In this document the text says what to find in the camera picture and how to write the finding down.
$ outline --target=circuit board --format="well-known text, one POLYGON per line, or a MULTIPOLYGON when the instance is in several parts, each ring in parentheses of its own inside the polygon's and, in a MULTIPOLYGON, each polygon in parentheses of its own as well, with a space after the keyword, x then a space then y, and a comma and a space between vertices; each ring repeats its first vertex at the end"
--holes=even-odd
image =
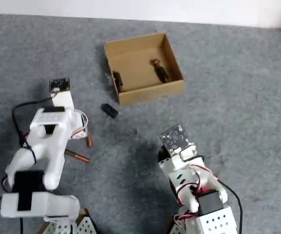
POLYGON ((160 138, 171 156, 192 144, 181 123, 163 132, 160 138))
POLYGON ((70 91, 69 78, 52 79, 49 81, 49 92, 51 94, 64 91, 70 91))

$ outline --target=perforated metal plate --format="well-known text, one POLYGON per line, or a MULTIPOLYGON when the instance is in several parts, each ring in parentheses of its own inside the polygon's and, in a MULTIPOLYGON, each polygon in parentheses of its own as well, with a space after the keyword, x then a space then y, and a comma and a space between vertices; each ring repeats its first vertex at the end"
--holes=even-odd
POLYGON ((95 227, 89 217, 84 217, 77 227, 77 234, 96 234, 95 227))
MULTIPOLYGON (((54 234, 57 228, 56 223, 50 223, 43 234, 54 234)), ((63 227, 61 228, 61 234, 64 234, 63 227)), ((77 227, 77 231, 74 234, 96 234, 95 227, 89 217, 84 217, 77 227)))

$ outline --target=red wire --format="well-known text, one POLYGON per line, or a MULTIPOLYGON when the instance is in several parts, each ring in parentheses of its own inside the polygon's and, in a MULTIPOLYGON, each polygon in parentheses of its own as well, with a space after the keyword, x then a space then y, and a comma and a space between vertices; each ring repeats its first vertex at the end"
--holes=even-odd
POLYGON ((196 175, 197 175, 197 177, 198 177, 198 183, 196 183, 196 182, 188 182, 188 183, 184 184, 183 186, 181 186, 181 187, 178 189, 178 191, 177 191, 177 200, 178 200, 178 202, 179 202, 181 205, 183 205, 183 203, 182 203, 182 201, 181 201, 181 199, 180 199, 180 197, 179 197, 179 192, 180 192, 184 187, 186 187, 186 186, 188 186, 188 185, 194 184, 194 185, 197 185, 197 187, 196 187, 196 192, 198 192, 198 191, 200 190, 200 187, 201 187, 201 179, 200 179, 199 174, 198 174, 196 171, 195 171, 195 173, 196 173, 196 175))

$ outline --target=metal bracket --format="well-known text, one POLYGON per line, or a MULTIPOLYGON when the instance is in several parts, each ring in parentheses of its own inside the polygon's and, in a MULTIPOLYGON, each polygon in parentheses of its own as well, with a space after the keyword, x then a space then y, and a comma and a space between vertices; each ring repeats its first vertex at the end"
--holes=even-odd
POLYGON ((84 217, 78 227, 70 222, 49 223, 43 234, 97 234, 92 220, 84 217))

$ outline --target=black object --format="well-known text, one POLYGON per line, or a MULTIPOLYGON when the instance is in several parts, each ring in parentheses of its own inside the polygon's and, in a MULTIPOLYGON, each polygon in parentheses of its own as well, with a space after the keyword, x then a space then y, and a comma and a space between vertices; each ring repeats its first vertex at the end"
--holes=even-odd
POLYGON ((32 192, 45 192, 43 185, 44 171, 20 171, 15 174, 12 193, 19 193, 18 211, 30 211, 32 192))
POLYGON ((155 73, 157 74, 157 76, 159 77, 159 79, 163 82, 166 83, 169 80, 169 76, 166 73, 164 67, 154 67, 155 73))
POLYGON ((112 106, 110 106, 107 103, 104 103, 101 105, 101 109, 112 118, 115 118, 119 113, 116 109, 114 109, 112 106))
POLYGON ((158 152, 158 162, 163 161, 167 158, 170 158, 168 150, 165 148, 165 146, 161 146, 161 149, 158 152))
POLYGON ((49 81, 49 92, 63 92, 70 91, 70 79, 62 78, 62 79, 52 79, 49 81))
POLYGON ((191 141, 180 123, 163 132, 160 139, 171 156, 178 148, 181 148, 180 151, 182 151, 191 145, 191 141))
POLYGON ((119 72, 113 71, 116 86, 123 85, 123 81, 119 72))
POLYGON ((163 83, 167 83, 170 81, 168 74, 166 73, 164 67, 160 65, 160 60, 157 58, 151 60, 151 64, 154 66, 154 70, 156 75, 163 83))
POLYGON ((236 194, 235 191, 233 191, 228 185, 226 185, 225 183, 223 183, 221 180, 217 179, 217 181, 219 183, 221 183, 223 186, 225 186, 230 192, 232 192, 232 194, 236 197, 238 204, 239 204, 239 208, 240 208, 240 223, 239 223, 239 234, 242 234, 242 223, 243 223, 243 208, 241 205, 241 201, 239 196, 236 194))
POLYGON ((65 112, 66 109, 64 106, 48 106, 44 108, 43 113, 48 113, 48 112, 65 112))
POLYGON ((206 215, 224 208, 223 203, 219 198, 218 191, 214 189, 198 193, 196 196, 199 202, 199 216, 206 215))
POLYGON ((114 82, 119 93, 124 92, 123 81, 119 72, 113 71, 114 82))

